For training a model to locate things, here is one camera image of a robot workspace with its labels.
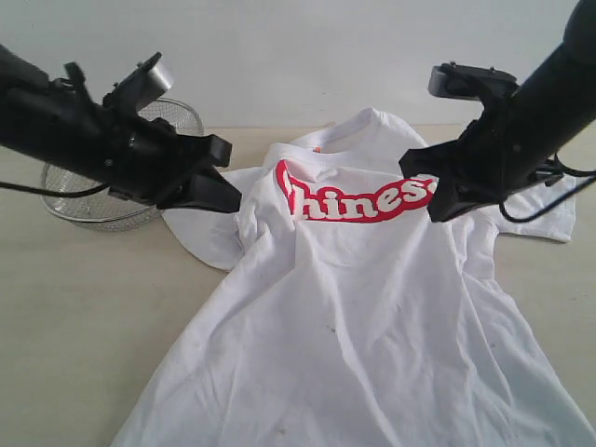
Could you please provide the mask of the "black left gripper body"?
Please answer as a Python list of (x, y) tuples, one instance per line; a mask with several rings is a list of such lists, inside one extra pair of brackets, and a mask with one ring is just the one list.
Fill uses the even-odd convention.
[(96, 106), (92, 123), (99, 136), (88, 144), (88, 177), (115, 196), (156, 205), (191, 175), (217, 169), (197, 166), (198, 136), (179, 134), (162, 118)]

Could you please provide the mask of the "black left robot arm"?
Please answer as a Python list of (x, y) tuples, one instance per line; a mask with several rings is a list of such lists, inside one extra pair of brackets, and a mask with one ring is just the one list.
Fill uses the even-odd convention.
[(139, 112), (173, 79), (157, 52), (94, 102), (76, 62), (64, 78), (1, 49), (1, 144), (97, 182), (119, 199), (160, 210), (238, 211), (241, 194), (220, 173), (232, 145), (216, 136), (178, 133)]

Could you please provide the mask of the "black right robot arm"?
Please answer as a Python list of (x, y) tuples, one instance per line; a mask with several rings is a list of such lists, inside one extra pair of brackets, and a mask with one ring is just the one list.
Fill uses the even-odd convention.
[[(432, 222), (497, 206), (507, 221), (529, 223), (595, 183), (593, 170), (572, 169), (558, 157), (595, 119), (594, 2), (577, 3), (562, 43), (522, 85), (495, 68), (450, 62), (433, 67), (428, 91), (483, 106), (481, 116), (457, 139), (411, 149), (400, 159), (404, 176), (437, 178), (427, 206)], [(564, 176), (581, 183), (530, 216), (507, 212), (510, 196), (540, 184), (552, 186)]]

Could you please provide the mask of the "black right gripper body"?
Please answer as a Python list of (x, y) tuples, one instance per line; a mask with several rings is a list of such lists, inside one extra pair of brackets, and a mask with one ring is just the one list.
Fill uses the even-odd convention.
[(549, 159), (556, 151), (559, 107), (547, 98), (495, 99), (481, 117), (445, 149), (443, 200), (504, 200), (559, 180)]

